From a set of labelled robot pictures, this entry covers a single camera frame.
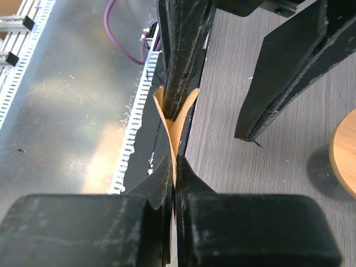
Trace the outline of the round wooden dripper stand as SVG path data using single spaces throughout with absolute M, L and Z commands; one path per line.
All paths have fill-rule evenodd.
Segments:
M 329 158 L 337 180 L 355 199 L 355 110 L 335 128 L 330 139 Z

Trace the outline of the glass coffee carafe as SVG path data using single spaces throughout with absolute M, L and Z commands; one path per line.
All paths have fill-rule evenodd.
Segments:
M 329 158 L 329 145 L 316 149 L 306 162 L 306 174 L 314 188 L 325 197 L 337 201 L 354 201 L 338 181 Z

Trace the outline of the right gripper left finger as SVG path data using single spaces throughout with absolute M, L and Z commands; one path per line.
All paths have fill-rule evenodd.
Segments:
M 32 194 L 1 222 L 2 266 L 165 266 L 171 256 L 174 165 L 123 195 Z

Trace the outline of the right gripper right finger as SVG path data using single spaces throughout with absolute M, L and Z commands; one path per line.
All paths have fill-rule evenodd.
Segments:
M 219 194 L 177 157 L 179 266 L 340 266 L 320 206 L 304 195 Z

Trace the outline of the brown paper coffee filter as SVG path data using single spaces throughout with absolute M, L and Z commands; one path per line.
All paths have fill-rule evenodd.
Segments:
M 159 113 L 159 116 L 164 124 L 165 131 L 167 133 L 168 139 L 169 139 L 169 144 L 170 144 L 170 154 L 171 154 L 171 161 L 172 161 L 172 169 L 173 169 L 173 185 L 176 187 L 176 176 L 177 176 L 177 170 L 176 170 L 176 157 L 177 153 L 179 150 L 179 145 L 180 145 L 180 140 L 182 136 L 182 131 L 184 127 L 184 123 L 187 117 L 187 113 L 195 100 L 197 99 L 197 96 L 199 94 L 200 89 L 196 88 L 194 89 L 187 97 L 185 100 L 181 111 L 179 112 L 177 118 L 175 121 L 166 119 L 162 110 L 163 107 L 163 98 L 164 98 L 164 88 L 159 87 L 158 90 L 156 90 L 153 94 L 153 98 L 155 101 L 155 105 L 157 108 L 157 111 Z

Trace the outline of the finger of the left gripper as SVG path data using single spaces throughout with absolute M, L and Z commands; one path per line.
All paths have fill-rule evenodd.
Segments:
M 214 21 L 215 1 L 158 1 L 166 78 L 163 112 L 175 121 L 195 75 L 197 58 Z
M 263 40 L 234 137 L 256 138 L 305 89 L 355 52 L 355 1 L 315 1 Z

